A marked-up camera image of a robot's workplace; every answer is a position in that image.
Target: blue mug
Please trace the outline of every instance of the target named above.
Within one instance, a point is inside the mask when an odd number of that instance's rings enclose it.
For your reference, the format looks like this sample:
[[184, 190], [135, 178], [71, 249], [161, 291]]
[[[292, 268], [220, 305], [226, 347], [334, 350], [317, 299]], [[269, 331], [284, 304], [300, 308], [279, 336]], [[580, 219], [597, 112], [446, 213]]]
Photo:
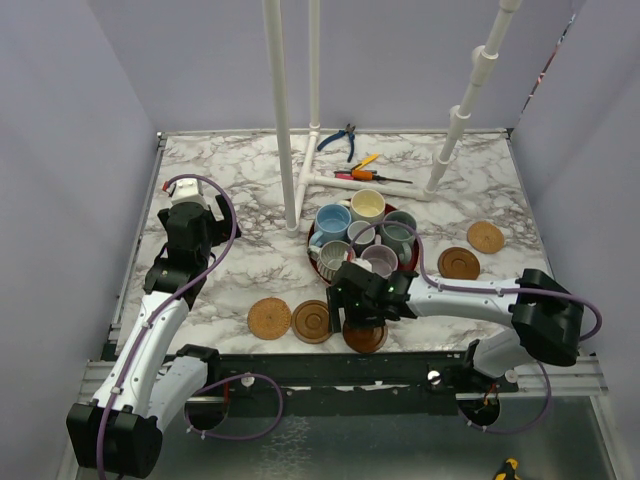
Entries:
[[344, 240], [347, 228], [351, 223], [349, 210], [342, 205], [325, 205], [318, 210], [315, 221], [315, 233], [309, 240], [309, 245], [321, 247], [332, 240]]

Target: blue pliers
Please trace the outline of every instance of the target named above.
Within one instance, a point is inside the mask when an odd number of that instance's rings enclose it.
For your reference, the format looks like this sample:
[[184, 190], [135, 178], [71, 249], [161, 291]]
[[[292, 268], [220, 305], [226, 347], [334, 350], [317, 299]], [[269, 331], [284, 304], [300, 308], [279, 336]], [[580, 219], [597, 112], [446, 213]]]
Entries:
[[347, 123], [347, 126], [344, 127], [344, 130], [340, 130], [338, 133], [334, 133], [330, 137], [327, 137], [322, 142], [320, 142], [320, 145], [318, 145], [318, 151], [321, 151], [324, 147], [329, 145], [334, 140], [337, 140], [347, 135], [349, 137], [349, 144], [351, 145], [351, 151], [349, 152], [349, 157], [347, 158], [347, 163], [349, 163], [353, 158], [353, 150], [355, 149], [354, 140], [356, 136], [353, 133], [355, 129], [356, 129], [355, 125], [352, 127], [350, 123]]

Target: cup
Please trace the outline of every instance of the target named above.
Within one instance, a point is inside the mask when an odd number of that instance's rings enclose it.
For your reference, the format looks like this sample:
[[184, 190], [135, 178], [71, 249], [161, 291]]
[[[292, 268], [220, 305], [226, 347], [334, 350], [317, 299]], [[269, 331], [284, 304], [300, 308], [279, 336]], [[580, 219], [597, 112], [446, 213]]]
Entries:
[[351, 214], [342, 205], [330, 204], [321, 207], [316, 213], [315, 232], [309, 245], [321, 247], [332, 240], [344, 240], [351, 223]]
[[396, 252], [386, 245], [371, 245], [364, 249], [360, 258], [368, 261], [373, 273], [377, 273], [382, 278], [389, 278], [391, 272], [398, 268]]
[[[384, 217], [384, 220], [404, 223], [413, 229], [418, 225], [416, 219], [413, 218], [411, 214], [403, 212], [402, 210], [388, 213]], [[382, 225], [380, 228], [380, 236], [382, 237], [382, 244], [391, 247], [393, 251], [396, 252], [400, 263], [408, 265], [409, 262], [411, 262], [413, 242], [415, 241], [412, 233], [399, 225]]]
[[[369, 226], [369, 223], [365, 222], [364, 220], [358, 220], [356, 222], [353, 222], [351, 225], [349, 225], [349, 228], [347, 229], [347, 238], [349, 239], [349, 243], [353, 241], [355, 236], [358, 233], [360, 233], [360, 231], [367, 228], [368, 226]], [[367, 248], [369, 245], [373, 243], [375, 239], [376, 239], [376, 229], [370, 228], [369, 230], [367, 230], [366, 232], [364, 232], [362, 235], [358, 237], [358, 240], [356, 240], [356, 243], [353, 245], [353, 249], [356, 251], [358, 255], [360, 255], [362, 254], [365, 248]]]
[[316, 261], [318, 272], [331, 282], [333, 276], [348, 258], [349, 244], [340, 240], [332, 240], [322, 248], [311, 245], [307, 249], [309, 256]]
[[379, 222], [384, 217], [386, 203], [384, 197], [375, 190], [359, 190], [351, 200], [342, 200], [340, 205], [349, 208], [351, 219], [364, 220], [368, 223]]

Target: round tray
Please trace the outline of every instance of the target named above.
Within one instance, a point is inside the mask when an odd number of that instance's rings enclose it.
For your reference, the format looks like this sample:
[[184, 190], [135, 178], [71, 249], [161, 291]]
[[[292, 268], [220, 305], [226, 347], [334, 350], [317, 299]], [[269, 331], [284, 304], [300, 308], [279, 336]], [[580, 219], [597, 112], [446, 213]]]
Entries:
[[[384, 208], [384, 214], [387, 215], [390, 212], [394, 212], [396, 211], [397, 208], [394, 207], [393, 205], [389, 205], [387, 204]], [[309, 234], [307, 235], [307, 245], [309, 245], [309, 240], [311, 240], [311, 236], [313, 235], [313, 233], [315, 232], [315, 222], [311, 224], [311, 228], [309, 229]], [[407, 265], [402, 265], [400, 262], [398, 262], [398, 268], [397, 270], [403, 270], [403, 271], [411, 271], [411, 270], [415, 270], [416, 265], [418, 265], [418, 255], [420, 253], [420, 247], [418, 245], [418, 241], [415, 240], [413, 242], [413, 254], [411, 255], [411, 261], [407, 264]], [[307, 258], [309, 259], [309, 263], [311, 264], [311, 266], [313, 267], [313, 269], [315, 270], [315, 272], [318, 274], [318, 276], [322, 279], [322, 281], [324, 283], [326, 283], [327, 285], [330, 285], [331, 282], [329, 282], [326, 278], [324, 278], [322, 275], [320, 275], [320, 272], [318, 271], [318, 264], [316, 263], [316, 261], [314, 259], [312, 259], [309, 254], [307, 253]]]

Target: brown coaster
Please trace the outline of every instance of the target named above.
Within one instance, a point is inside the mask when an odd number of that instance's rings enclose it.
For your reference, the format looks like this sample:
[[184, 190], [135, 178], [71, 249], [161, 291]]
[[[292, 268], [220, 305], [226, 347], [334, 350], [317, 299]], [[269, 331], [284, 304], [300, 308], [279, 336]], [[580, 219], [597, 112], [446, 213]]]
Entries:
[[293, 333], [305, 343], [322, 343], [330, 336], [329, 308], [320, 300], [301, 303], [293, 311]]
[[438, 270], [444, 278], [475, 280], [480, 275], [480, 262], [466, 248], [451, 247], [440, 254]]
[[275, 340], [291, 326], [291, 310], [279, 298], [263, 298], [249, 310], [249, 330], [262, 340]]
[[504, 247], [504, 235], [498, 227], [489, 222], [478, 222], [467, 231], [467, 240], [473, 248], [482, 253], [496, 253]]
[[353, 329], [345, 323], [342, 325], [342, 336], [347, 345], [358, 353], [373, 353], [380, 350], [387, 341], [389, 329], [384, 327]]

